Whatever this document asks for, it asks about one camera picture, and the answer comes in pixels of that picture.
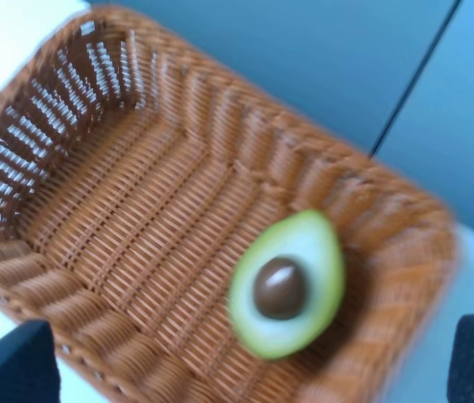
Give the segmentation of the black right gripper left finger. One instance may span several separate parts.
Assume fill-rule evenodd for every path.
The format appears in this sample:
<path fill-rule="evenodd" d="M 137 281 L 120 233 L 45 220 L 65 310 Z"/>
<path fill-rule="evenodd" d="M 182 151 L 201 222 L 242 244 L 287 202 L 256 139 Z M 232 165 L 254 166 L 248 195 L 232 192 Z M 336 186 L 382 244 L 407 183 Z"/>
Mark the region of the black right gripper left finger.
<path fill-rule="evenodd" d="M 60 371 L 50 324 L 29 320 L 0 339 L 0 402 L 60 400 Z"/>

